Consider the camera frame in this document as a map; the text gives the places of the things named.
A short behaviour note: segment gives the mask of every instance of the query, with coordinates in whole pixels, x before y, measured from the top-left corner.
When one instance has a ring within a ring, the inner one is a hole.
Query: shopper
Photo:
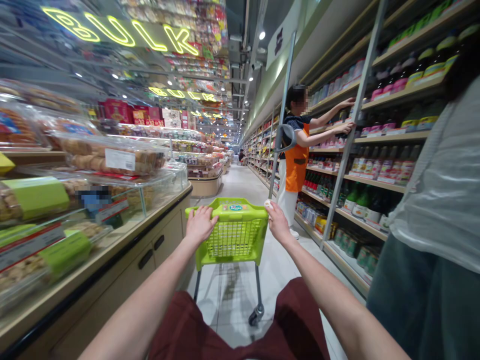
[[[477,33],[446,75],[448,105],[389,216],[368,293],[367,308],[413,359],[480,356],[479,58]]]
[[[310,129],[321,127],[328,123],[341,109],[351,107],[355,103],[353,97],[340,102],[330,111],[319,118],[302,115],[307,109],[307,87],[293,85],[286,94],[286,109],[283,123],[290,125],[296,133],[296,146],[280,154],[278,171],[280,184],[278,190],[278,204],[286,215],[288,225],[292,226],[295,216],[298,193],[302,191],[309,160],[309,147],[322,143],[335,134],[348,134],[353,128],[353,122],[344,123],[334,129],[310,136]],[[283,147],[292,140],[284,134]],[[299,233],[290,228],[290,233],[299,238]]]
[[[173,253],[122,304],[88,345],[81,360],[145,359],[330,359],[319,308],[349,359],[408,359],[400,346],[354,295],[289,233],[280,207],[267,208],[273,236],[303,277],[280,292],[262,339],[232,349],[202,318],[177,282],[218,217],[201,206],[189,214],[186,236]]]

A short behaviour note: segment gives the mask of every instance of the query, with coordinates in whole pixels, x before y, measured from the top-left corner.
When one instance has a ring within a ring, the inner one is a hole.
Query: drawer handle
[[[148,250],[146,254],[141,258],[140,262],[138,263],[138,268],[142,270],[145,265],[149,262],[150,258],[154,255],[152,249]]]
[[[164,241],[165,241],[165,236],[164,235],[160,236],[160,238],[157,241],[155,241],[155,244],[153,244],[153,248],[157,250],[160,247],[160,245],[163,244]]]

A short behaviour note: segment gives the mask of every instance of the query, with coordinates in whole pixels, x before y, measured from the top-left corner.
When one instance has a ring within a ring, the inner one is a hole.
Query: black shirt
[[[284,124],[288,124],[295,130],[303,130],[304,124],[310,124],[312,120],[311,116],[295,116],[295,115],[288,115],[286,118],[283,119]],[[283,138],[281,139],[282,147],[286,147],[292,143],[292,139],[287,136],[287,134],[283,134]],[[280,160],[285,159],[285,153],[282,152],[279,156]]]

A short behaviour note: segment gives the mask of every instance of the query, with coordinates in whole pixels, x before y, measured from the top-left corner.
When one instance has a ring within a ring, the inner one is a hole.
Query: shopping cart
[[[289,146],[281,148],[281,139],[284,132],[292,141]],[[296,138],[292,127],[285,124],[279,125],[274,149],[273,174],[277,170],[278,154],[295,145]],[[272,198],[272,188],[273,184],[270,185],[269,199]],[[250,326],[256,326],[264,315],[259,266],[269,215],[263,204],[261,206],[252,205],[246,199],[239,197],[218,197],[208,206],[213,208],[211,217],[218,215],[218,221],[209,238],[200,245],[195,253],[198,273],[193,300],[197,302],[204,265],[254,261],[258,304],[248,318],[248,323]],[[188,218],[190,211],[198,208],[198,206],[195,206],[185,209],[185,216]]]

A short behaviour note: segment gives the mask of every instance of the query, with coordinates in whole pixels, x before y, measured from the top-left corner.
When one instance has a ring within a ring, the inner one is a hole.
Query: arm
[[[295,262],[349,359],[409,359],[378,320],[354,295],[290,235],[287,219],[271,202],[266,208],[273,236]]]
[[[173,253],[118,308],[87,346],[80,360],[145,358],[150,342],[167,311],[187,263],[218,220],[212,208],[189,214],[186,236]]]
[[[335,134],[348,134],[353,128],[353,126],[353,122],[346,122],[340,126],[337,126],[336,128],[311,136],[307,136],[307,134],[302,130],[296,130],[296,143],[302,148],[309,148],[311,146],[324,142]]]
[[[319,128],[319,127],[325,125],[325,124],[328,123],[330,120],[332,120],[332,118],[333,118],[340,110],[342,110],[343,108],[352,107],[354,104],[355,104],[355,98],[354,98],[354,97],[350,97],[350,98],[348,98],[347,100],[338,103],[337,105],[335,105],[334,107],[332,107],[328,112],[324,113],[322,116],[320,116],[320,117],[318,117],[318,118],[313,118],[313,119],[310,121],[310,127],[311,127],[312,129],[315,129],[315,128]]]

